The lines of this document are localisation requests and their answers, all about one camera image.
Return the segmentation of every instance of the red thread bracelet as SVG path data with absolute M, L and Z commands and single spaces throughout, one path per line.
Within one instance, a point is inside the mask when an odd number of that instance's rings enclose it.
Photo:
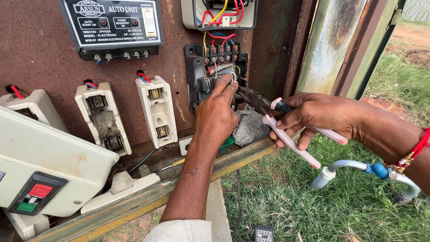
M 412 152 L 409 153 L 405 158 L 401 159 L 396 164 L 390 165 L 394 170 L 396 170 L 398 173 L 402 174 L 402 172 L 408 167 L 411 162 L 423 151 L 423 149 L 428 146 L 430 147 L 430 143 L 428 143 L 428 140 L 430 138 L 430 127 L 428 128 L 422 128 L 425 133 L 420 139 L 420 142 L 412 149 Z

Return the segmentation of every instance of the red stop button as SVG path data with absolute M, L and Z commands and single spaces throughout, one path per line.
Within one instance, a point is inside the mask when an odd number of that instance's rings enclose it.
M 52 191 L 52 187 L 36 183 L 28 193 L 31 196 L 45 198 Z

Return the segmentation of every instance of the yellow wire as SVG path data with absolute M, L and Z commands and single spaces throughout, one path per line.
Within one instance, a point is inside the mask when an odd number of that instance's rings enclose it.
M 230 73 L 233 73 L 233 67 L 237 67 L 237 68 L 239 69 L 239 75 L 240 75 L 240 68 L 239 68 L 239 66 L 237 66 L 237 65 L 232 65 L 232 66 L 231 66 L 231 72 L 230 72 Z
M 214 17 L 214 19 L 211 20 L 211 22 L 213 22 L 214 20 L 216 20 L 219 16 L 221 16 L 221 14 L 224 12 L 225 8 L 227 8 L 227 0 L 225 0 L 225 4 L 224 7 L 222 8 L 221 12 L 219 12 L 219 14 L 217 16 Z
M 206 58 L 206 31 L 205 34 L 203 35 L 203 46 L 205 47 L 205 53 L 203 55 L 203 60 Z

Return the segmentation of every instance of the hand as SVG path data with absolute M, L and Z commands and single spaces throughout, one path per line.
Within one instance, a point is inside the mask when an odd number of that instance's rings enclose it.
M 305 150 L 317 133 L 311 126 L 334 130 L 347 139 L 357 139 L 355 132 L 360 125 L 360 117 L 369 109 L 352 99 L 317 93 L 299 93 L 283 102 L 296 109 L 287 113 L 276 126 L 284 129 L 290 137 L 306 126 L 298 140 L 300 150 Z M 270 138 L 277 139 L 273 130 L 270 132 Z M 279 139 L 276 145 L 281 148 L 285 146 Z
M 224 74 L 212 94 L 197 106 L 195 133 L 190 145 L 203 145 L 206 150 L 215 151 L 233 132 L 238 117 L 230 104 L 239 85 L 237 81 L 228 85 L 232 78 L 231 74 Z

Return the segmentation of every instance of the screwdriver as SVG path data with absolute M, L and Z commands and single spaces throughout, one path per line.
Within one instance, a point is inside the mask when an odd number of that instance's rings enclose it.
M 161 171 L 164 171 L 164 170 L 167 170 L 167 169 L 169 169 L 169 168 L 172 168 L 172 167 L 178 166 L 178 165 L 180 165 L 180 164 L 183 164 L 184 162 L 185 162 L 185 158 L 183 158 L 182 160 L 179 160 L 179 161 L 175 161 L 173 164 L 168 165 L 168 166 L 166 166 L 166 167 L 163 167 L 163 168 L 161 168 L 161 169 L 159 169 L 159 170 L 156 170 L 154 173 L 159 173 L 159 172 L 161 172 Z

